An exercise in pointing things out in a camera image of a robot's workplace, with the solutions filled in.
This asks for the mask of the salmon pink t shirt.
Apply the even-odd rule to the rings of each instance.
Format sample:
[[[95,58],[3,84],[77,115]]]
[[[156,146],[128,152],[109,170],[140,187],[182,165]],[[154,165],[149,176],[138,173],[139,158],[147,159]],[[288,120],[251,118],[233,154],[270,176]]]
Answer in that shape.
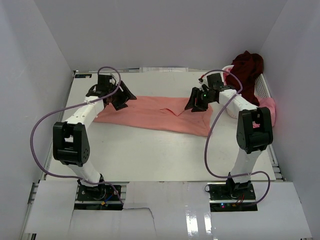
[[[187,97],[138,96],[121,110],[106,106],[94,122],[206,137],[211,128],[213,108],[191,112],[185,110],[188,100]]]

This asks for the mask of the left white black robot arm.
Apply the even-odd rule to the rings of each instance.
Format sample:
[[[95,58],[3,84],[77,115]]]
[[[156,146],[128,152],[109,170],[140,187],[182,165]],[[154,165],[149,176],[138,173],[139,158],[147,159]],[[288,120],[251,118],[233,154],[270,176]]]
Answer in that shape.
[[[103,175],[89,160],[87,129],[108,104],[119,111],[128,106],[127,101],[136,99],[123,81],[118,84],[113,78],[99,80],[88,90],[83,106],[64,122],[53,125],[53,158],[70,168],[96,200],[105,196],[106,185],[102,184]]]

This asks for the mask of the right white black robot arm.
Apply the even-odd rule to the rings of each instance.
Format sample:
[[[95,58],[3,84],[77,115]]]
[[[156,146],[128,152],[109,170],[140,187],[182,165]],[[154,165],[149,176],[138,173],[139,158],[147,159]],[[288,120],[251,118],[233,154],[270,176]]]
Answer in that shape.
[[[271,112],[267,107],[257,107],[244,99],[235,89],[227,86],[201,89],[193,87],[185,106],[192,112],[204,112],[209,104],[217,102],[222,108],[234,110],[237,117],[236,142],[239,150],[232,170],[224,177],[226,195],[236,200],[248,190],[251,177],[265,174],[253,168],[266,148],[273,142]]]

